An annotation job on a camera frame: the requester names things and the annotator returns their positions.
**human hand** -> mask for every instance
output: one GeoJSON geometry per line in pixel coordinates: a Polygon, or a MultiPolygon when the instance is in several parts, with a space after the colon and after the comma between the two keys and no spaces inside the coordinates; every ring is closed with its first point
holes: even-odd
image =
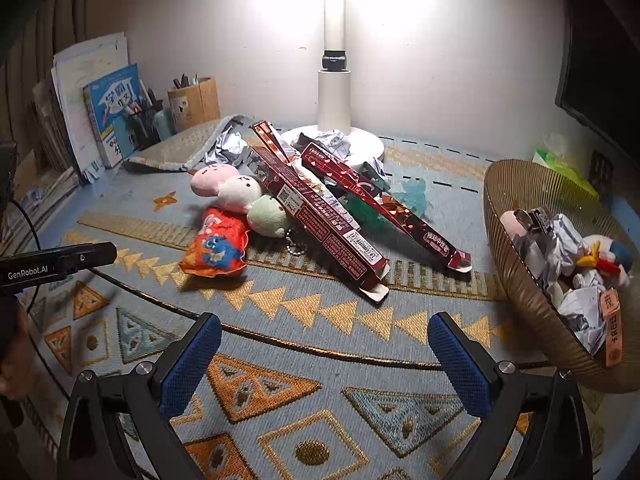
{"type": "Polygon", "coordinates": [[[29,341],[27,313],[20,306],[17,331],[0,363],[0,395],[16,400],[33,387],[33,346],[29,341]]]}

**wicker basket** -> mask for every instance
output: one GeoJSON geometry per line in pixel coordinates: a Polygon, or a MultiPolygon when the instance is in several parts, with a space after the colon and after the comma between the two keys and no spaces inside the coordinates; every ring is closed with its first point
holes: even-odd
{"type": "Polygon", "coordinates": [[[620,364],[606,368],[604,345],[591,357],[562,322],[514,249],[500,223],[500,216],[512,208],[513,200],[518,200],[522,209],[546,205],[552,214],[564,213],[583,236],[603,234],[622,242],[634,254],[631,273],[639,268],[633,242],[600,203],[555,171],[523,160],[500,160],[484,176],[484,225],[498,275],[546,357],[556,367],[571,370],[588,388],[607,393],[640,389],[640,278],[619,291],[624,356],[620,364]]]}

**white label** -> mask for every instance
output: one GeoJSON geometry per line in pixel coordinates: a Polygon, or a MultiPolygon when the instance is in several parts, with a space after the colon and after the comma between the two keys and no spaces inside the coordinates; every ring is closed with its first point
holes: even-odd
{"type": "Polygon", "coordinates": [[[371,265],[375,265],[382,258],[376,248],[367,242],[359,232],[349,231],[344,238],[364,257],[371,265]]]}
{"type": "Polygon", "coordinates": [[[282,186],[282,189],[276,196],[279,202],[287,208],[293,216],[300,210],[302,207],[302,198],[300,198],[289,186],[286,184],[282,186]]]}

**pink plush ball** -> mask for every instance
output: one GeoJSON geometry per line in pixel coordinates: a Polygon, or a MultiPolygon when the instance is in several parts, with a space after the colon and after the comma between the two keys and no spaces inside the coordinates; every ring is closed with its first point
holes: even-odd
{"type": "Polygon", "coordinates": [[[527,230],[520,222],[518,222],[518,219],[513,215],[513,211],[505,211],[502,213],[500,222],[504,226],[504,229],[507,231],[511,240],[513,240],[515,235],[524,236],[527,234],[527,230]]]}
{"type": "Polygon", "coordinates": [[[198,196],[218,196],[222,183],[239,174],[239,171],[229,164],[213,164],[193,175],[191,190],[198,196]]]}

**blue gripper pad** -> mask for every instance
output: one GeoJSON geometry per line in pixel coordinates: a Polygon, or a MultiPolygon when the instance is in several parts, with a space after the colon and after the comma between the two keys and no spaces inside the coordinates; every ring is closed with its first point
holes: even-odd
{"type": "Polygon", "coordinates": [[[492,399],[490,383],[482,370],[439,314],[429,320],[427,334],[429,346],[444,368],[466,412],[485,418],[491,413],[492,399]]]}
{"type": "Polygon", "coordinates": [[[184,413],[195,389],[218,351],[222,329],[217,316],[201,327],[160,386],[160,415],[164,420],[184,413]]]}

